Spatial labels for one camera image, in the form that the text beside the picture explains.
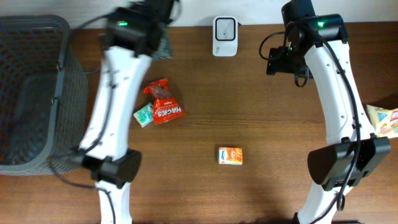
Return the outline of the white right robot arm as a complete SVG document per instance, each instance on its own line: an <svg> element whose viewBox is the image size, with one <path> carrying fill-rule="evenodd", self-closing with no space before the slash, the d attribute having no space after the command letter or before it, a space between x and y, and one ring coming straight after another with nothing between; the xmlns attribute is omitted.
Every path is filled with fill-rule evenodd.
<svg viewBox="0 0 398 224"><path fill-rule="evenodd" d="M366 116L353 77L348 33L339 14L318 16L311 0L290 0L281 9L284 42L267 56L268 75L291 73L303 87L317 86L326 124L323 148L308 154L312 186L294 223L331 223L346 194L391 152Z"/></svg>

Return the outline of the red Hacks candy bag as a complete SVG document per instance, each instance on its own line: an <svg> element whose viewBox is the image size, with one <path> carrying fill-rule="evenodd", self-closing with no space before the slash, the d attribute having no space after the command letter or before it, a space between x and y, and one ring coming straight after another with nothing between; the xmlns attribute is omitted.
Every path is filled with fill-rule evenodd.
<svg viewBox="0 0 398 224"><path fill-rule="evenodd" d="M168 81L167 78L154 81L148 84L143 90L145 94L151 94L155 98L153 112L155 124L166 123L186 115L186 112L168 88Z"/></svg>

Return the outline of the yellow snack bag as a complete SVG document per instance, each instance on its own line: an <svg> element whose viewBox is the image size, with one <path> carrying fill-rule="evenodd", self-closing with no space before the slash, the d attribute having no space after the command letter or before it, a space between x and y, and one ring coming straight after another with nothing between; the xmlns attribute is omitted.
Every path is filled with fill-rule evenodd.
<svg viewBox="0 0 398 224"><path fill-rule="evenodd" d="M377 137L397 137L397 108L387 110L376 106L366 105L366 109Z"/></svg>

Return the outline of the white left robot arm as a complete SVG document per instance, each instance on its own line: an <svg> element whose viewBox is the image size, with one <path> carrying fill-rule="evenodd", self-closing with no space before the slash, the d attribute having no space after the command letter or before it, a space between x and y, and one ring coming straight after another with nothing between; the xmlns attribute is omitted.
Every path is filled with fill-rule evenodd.
<svg viewBox="0 0 398 224"><path fill-rule="evenodd" d="M181 8L179 1L136 1L105 17L96 99L74 158L91 172L101 223L133 222L130 188L142 154L128 146L129 125L142 80Z"/></svg>

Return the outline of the orange small carton box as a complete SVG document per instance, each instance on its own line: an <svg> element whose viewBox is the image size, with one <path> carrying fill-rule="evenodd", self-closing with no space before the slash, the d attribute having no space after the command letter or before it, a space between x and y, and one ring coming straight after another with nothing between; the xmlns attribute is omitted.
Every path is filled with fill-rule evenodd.
<svg viewBox="0 0 398 224"><path fill-rule="evenodd" d="M220 147L218 149L218 164L241 166L243 164L243 149Z"/></svg>

